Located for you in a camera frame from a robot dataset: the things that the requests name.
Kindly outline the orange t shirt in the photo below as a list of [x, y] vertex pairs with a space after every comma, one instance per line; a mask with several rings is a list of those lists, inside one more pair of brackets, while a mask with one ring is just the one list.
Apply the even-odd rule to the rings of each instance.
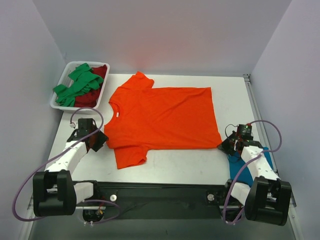
[[154, 87], [141, 72], [119, 86], [104, 126], [116, 167], [142, 165], [149, 150], [216, 149], [222, 143], [210, 87]]

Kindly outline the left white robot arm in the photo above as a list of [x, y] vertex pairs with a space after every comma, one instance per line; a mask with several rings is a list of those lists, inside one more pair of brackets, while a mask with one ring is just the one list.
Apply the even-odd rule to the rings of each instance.
[[90, 206], [101, 201], [96, 180], [76, 182], [72, 180], [72, 173], [90, 150], [97, 152], [108, 139], [92, 118], [78, 120], [78, 128], [66, 141], [65, 153], [32, 178], [33, 212], [36, 217], [70, 216], [83, 201]]

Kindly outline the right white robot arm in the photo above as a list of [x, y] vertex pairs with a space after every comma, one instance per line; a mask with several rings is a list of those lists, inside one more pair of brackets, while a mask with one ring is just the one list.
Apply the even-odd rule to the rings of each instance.
[[269, 164], [264, 149], [254, 140], [252, 123], [239, 124], [218, 149], [243, 163], [221, 192], [224, 201], [221, 216], [228, 225], [242, 217], [260, 223], [284, 226], [287, 223], [292, 187], [280, 179]]

